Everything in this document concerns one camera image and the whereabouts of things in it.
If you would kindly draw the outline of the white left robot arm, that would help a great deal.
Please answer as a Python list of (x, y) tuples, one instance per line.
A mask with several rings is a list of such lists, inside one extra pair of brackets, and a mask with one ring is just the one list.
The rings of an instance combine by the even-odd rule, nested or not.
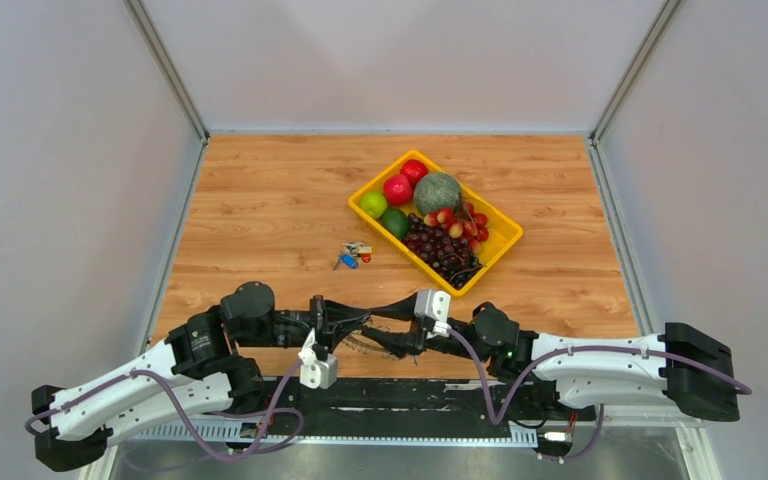
[(278, 310), (267, 284), (246, 282), (128, 363), (77, 387), (36, 388), (26, 423), (35, 456), (55, 472), (71, 471), (182, 415), (268, 409), (275, 396), (241, 347), (297, 347), (308, 385), (325, 389), (336, 378), (335, 347), (370, 318), (320, 295), (306, 310)]

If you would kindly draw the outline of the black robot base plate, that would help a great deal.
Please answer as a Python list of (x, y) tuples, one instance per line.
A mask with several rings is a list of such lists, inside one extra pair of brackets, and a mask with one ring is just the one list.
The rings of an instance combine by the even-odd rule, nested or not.
[(513, 427), (596, 418), (593, 407), (576, 411), (558, 403), (552, 382), (527, 380), (512, 401), (505, 399), (508, 390), (506, 384), (490, 384), (493, 408), (508, 407), (498, 424), (489, 418), (478, 381), (341, 378), (321, 390), (292, 377), (277, 406), (301, 412), (304, 436), (344, 439), (501, 439)]

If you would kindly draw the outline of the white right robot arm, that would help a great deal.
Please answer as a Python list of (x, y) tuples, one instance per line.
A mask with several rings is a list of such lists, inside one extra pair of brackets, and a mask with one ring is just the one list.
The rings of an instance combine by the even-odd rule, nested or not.
[(509, 388), (502, 399), (487, 396), (492, 418), (509, 410), (552, 418), (565, 409), (672, 405), (693, 418), (735, 422), (739, 396), (752, 392), (735, 378), (730, 348), (684, 323), (631, 338), (570, 338), (524, 330), (490, 302), (459, 321), (449, 304), (442, 292), (421, 291), (372, 311), (409, 322), (408, 331), (364, 326), (360, 333), (398, 358), (431, 350), (473, 360), (484, 388), (492, 379)]

